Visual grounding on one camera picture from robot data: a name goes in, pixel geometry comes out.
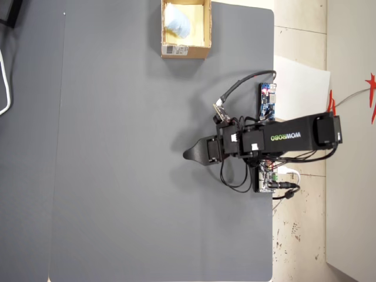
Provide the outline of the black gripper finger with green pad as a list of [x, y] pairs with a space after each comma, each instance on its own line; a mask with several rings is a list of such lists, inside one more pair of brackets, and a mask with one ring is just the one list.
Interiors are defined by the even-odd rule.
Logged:
[[188, 154], [187, 152], [183, 153], [183, 158], [186, 160], [197, 162], [201, 165], [214, 165], [219, 163], [219, 160], [216, 158], [209, 159], [208, 157], [203, 155]]
[[208, 156], [207, 154], [207, 141], [211, 138], [217, 139], [217, 136], [209, 136], [199, 139], [191, 148], [185, 150], [188, 154], [203, 155]]

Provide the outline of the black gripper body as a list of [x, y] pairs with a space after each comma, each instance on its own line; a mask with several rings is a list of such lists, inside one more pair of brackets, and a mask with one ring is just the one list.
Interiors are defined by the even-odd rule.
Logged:
[[222, 162], [220, 143], [217, 139], [211, 138], [207, 141], [207, 154], [210, 163]]

